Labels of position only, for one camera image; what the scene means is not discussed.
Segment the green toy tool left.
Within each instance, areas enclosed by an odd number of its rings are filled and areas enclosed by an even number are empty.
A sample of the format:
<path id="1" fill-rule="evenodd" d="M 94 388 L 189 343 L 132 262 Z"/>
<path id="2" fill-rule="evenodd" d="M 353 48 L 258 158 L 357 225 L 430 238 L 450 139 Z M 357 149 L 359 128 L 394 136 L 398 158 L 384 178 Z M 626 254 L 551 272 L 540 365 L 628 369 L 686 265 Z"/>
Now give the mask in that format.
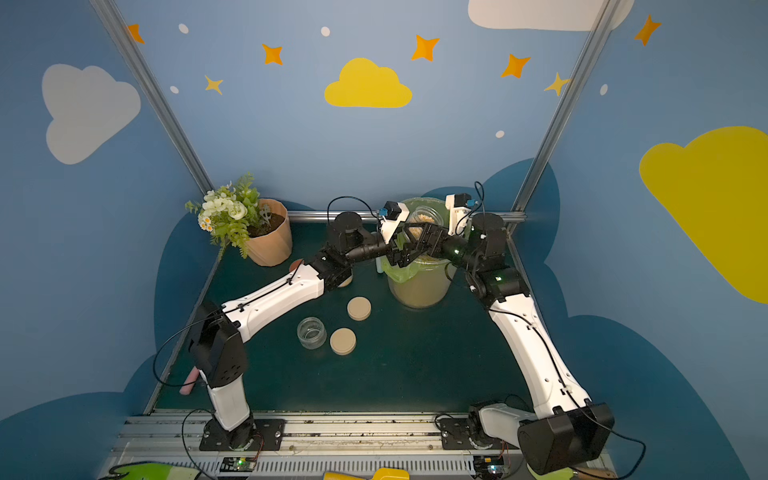
<path id="1" fill-rule="evenodd" d="M 195 480 L 202 473 L 191 467 L 136 462 L 113 466 L 100 480 Z"/>

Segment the red lid oatmeal jar right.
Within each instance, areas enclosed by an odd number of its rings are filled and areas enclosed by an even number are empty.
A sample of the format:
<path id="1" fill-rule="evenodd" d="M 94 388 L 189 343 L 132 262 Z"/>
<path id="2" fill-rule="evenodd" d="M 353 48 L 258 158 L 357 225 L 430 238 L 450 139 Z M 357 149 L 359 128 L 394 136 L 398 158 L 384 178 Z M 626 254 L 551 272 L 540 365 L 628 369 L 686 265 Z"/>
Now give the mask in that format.
<path id="1" fill-rule="evenodd" d="M 352 281 L 353 281 L 353 275 L 351 274 L 351 275 L 350 275 L 348 278 L 346 278 L 344 281 L 342 281 L 342 282 L 339 284 L 339 286 L 338 286 L 338 287 L 339 287 L 339 288 L 344 288 L 344 287 L 347 287 L 348 285 L 350 285 L 350 284 L 352 283 Z"/>

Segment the white flowers green plant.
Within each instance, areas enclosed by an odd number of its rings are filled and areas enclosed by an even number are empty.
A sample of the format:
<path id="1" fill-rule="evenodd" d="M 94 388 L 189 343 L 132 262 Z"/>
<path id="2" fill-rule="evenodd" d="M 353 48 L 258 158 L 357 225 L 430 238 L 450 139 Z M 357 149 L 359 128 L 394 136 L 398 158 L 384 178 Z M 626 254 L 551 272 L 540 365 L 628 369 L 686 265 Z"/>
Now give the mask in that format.
<path id="1" fill-rule="evenodd" d="M 242 258 L 247 258 L 247 241 L 269 229 L 271 209 L 261 203 L 253 182 L 254 176 L 246 173 L 236 182 L 209 190 L 201 202 L 188 201 L 184 205 L 197 217 L 198 226 L 210 234 L 211 243 L 220 247 L 220 256 L 233 246 Z"/>

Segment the purple pink toy spatula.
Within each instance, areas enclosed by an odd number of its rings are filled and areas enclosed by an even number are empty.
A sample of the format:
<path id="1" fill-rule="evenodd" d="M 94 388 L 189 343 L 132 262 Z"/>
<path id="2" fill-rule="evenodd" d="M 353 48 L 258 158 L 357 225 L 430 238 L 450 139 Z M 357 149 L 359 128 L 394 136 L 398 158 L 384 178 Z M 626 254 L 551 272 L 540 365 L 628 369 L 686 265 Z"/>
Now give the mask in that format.
<path id="1" fill-rule="evenodd" d="M 182 396 L 189 395 L 194 389 L 194 386 L 197 384 L 199 376 L 200 373 L 198 368 L 193 367 L 187 375 L 187 378 L 184 380 L 183 384 L 179 387 L 179 394 Z"/>

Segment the terracotta flower pot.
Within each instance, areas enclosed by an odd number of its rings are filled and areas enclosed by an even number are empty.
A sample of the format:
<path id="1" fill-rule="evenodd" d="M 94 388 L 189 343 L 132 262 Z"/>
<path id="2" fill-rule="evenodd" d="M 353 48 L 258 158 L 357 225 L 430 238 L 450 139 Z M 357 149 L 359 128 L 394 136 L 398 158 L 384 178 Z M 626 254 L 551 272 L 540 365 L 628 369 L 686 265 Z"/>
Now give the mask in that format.
<path id="1" fill-rule="evenodd" d="M 261 199 L 261 207 L 271 214 L 267 223 L 269 231 L 246 242 L 247 256 L 256 264 L 274 267 L 287 260 L 293 248 L 290 220 L 286 207 L 274 199 Z"/>

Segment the mesh bin green bag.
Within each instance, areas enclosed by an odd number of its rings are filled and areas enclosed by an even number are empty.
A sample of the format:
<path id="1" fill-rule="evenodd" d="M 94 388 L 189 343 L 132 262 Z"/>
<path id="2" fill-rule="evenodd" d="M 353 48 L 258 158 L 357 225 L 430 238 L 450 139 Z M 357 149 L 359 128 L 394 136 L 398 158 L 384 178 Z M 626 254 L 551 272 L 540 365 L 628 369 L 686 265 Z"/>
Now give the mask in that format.
<path id="1" fill-rule="evenodd" d="M 435 208 L 449 225 L 449 213 L 445 201 L 430 197 L 404 200 L 411 213 L 418 205 Z M 387 276 L 390 292 L 403 305 L 412 309 L 425 309 L 439 303 L 447 294 L 457 268 L 447 259 L 438 265 L 421 265 L 415 261 L 407 267 L 392 267 L 385 257 L 382 260 L 383 273 Z"/>

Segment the beige lid oatmeal jar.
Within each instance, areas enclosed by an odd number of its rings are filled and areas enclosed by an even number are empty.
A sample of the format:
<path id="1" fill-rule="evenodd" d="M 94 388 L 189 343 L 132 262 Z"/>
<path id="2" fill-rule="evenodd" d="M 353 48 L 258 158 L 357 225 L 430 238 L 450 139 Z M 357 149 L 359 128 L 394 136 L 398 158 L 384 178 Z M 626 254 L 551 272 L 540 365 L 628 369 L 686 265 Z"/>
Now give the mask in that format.
<path id="1" fill-rule="evenodd" d="M 426 222 L 443 226 L 443 218 L 440 213 L 428 205 L 418 205 L 408 216 L 407 222 Z"/>

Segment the controller board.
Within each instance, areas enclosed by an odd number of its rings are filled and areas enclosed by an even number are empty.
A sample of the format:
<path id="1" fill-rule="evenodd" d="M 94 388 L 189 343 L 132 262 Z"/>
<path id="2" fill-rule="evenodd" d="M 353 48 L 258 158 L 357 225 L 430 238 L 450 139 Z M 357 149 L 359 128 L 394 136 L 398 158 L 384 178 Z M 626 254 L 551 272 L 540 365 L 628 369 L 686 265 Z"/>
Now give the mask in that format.
<path id="1" fill-rule="evenodd" d="M 221 461 L 220 473 L 251 473 L 255 470 L 257 459 L 251 457 L 225 457 Z"/>
<path id="2" fill-rule="evenodd" d="M 507 473 L 503 458 L 492 456 L 474 456 L 472 461 L 473 479 L 499 480 Z"/>

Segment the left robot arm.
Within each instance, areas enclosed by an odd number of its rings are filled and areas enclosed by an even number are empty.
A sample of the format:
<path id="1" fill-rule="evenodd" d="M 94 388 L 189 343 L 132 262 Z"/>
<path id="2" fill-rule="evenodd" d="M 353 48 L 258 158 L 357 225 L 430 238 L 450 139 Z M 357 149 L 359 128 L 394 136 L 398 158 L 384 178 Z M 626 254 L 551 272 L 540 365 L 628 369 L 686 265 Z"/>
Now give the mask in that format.
<path id="1" fill-rule="evenodd" d="M 188 347 L 213 406 L 206 431 L 219 437 L 221 450 L 246 450 L 257 437 L 243 385 L 248 369 L 245 344 L 270 322 L 321 297 L 347 281 L 357 263 L 386 257 L 407 266 L 434 246 L 429 223 L 407 221 L 402 212 L 380 221 L 375 231 L 355 212 L 339 214 L 327 225 L 327 241 L 309 261 L 281 279 L 211 311 L 190 332 Z"/>

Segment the aluminium front rail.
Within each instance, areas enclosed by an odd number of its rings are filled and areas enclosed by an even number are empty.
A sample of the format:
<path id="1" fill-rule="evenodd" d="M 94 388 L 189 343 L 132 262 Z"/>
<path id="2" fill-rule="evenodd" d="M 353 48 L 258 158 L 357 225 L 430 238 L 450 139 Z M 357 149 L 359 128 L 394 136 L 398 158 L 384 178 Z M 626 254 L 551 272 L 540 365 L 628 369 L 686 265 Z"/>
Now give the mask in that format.
<path id="1" fill-rule="evenodd" d="M 502 479 L 533 479 L 520 450 L 443 450 L 433 420 L 437 415 L 465 417 L 458 412 L 319 413 L 258 412 L 255 419 L 283 419 L 277 451 L 201 451 L 204 412 L 162 410 L 131 417 L 118 435 L 98 475 L 116 465 L 155 462 L 191 467 L 198 479 L 321 479 L 341 474 L 371 479 L 380 469 L 399 469 L 413 479 L 473 479 L 474 456 L 503 458 Z M 255 456 L 251 473 L 220 473 L 225 457 Z"/>

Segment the right controller board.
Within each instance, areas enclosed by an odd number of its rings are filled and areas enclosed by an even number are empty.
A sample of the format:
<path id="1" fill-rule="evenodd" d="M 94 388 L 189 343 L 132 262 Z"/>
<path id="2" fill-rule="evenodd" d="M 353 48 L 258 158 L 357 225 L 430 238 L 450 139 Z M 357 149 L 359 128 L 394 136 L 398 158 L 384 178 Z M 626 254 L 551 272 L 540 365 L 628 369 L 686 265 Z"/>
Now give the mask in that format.
<path id="1" fill-rule="evenodd" d="M 503 458 L 492 456 L 474 456 L 472 461 L 473 479 L 499 480 L 507 473 Z"/>

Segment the clear oatmeal jar front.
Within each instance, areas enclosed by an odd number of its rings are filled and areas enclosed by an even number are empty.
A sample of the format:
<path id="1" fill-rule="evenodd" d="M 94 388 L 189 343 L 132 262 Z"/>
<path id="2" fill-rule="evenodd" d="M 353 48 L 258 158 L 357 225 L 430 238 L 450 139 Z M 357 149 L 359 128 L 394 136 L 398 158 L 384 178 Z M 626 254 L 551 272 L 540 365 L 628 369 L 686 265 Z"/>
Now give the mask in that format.
<path id="1" fill-rule="evenodd" d="M 299 322 L 297 336 L 305 349 L 316 350 L 324 345 L 327 331 L 319 318 L 307 317 Z"/>

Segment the beige jar lid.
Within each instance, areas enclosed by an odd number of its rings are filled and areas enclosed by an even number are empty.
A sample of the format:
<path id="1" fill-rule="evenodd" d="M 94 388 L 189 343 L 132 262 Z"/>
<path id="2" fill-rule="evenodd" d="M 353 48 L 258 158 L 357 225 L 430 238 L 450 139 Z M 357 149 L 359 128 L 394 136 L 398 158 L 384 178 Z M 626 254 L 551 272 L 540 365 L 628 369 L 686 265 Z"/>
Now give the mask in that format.
<path id="1" fill-rule="evenodd" d="M 364 321 L 372 313 L 372 304 L 369 299 L 358 296 L 352 298 L 347 304 L 347 313 L 354 321 Z"/>
<path id="2" fill-rule="evenodd" d="M 330 337 L 331 349 L 339 356 L 349 355 L 354 351 L 356 345 L 356 334 L 349 328 L 339 328 L 335 330 Z"/>

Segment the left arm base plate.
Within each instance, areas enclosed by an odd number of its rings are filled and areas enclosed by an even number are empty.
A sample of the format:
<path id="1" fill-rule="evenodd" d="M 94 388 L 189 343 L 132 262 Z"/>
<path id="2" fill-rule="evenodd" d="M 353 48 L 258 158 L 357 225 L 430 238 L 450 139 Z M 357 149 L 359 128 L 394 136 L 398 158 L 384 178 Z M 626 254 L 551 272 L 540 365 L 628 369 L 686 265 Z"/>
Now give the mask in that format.
<path id="1" fill-rule="evenodd" d="M 208 421 L 199 445 L 201 451 L 277 451 L 285 428 L 283 419 L 249 418 L 232 431 L 224 429 L 216 419 Z"/>

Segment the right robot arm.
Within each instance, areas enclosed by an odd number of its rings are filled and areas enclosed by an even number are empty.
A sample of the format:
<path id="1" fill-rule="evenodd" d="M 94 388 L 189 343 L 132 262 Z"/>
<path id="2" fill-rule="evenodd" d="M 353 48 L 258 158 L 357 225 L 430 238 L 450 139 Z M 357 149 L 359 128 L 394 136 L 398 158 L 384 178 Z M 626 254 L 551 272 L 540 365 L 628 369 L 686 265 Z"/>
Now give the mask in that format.
<path id="1" fill-rule="evenodd" d="M 526 381 L 532 407 L 481 402 L 468 414 L 469 440 L 478 449 L 503 441 L 517 447 L 539 474 L 595 460 L 615 423 L 605 403 L 595 403 L 571 375 L 543 328 L 529 287 L 506 261 L 507 230 L 494 214 L 477 214 L 463 233 L 432 223 L 409 234 L 414 249 L 447 259 L 465 273 L 511 349 Z"/>

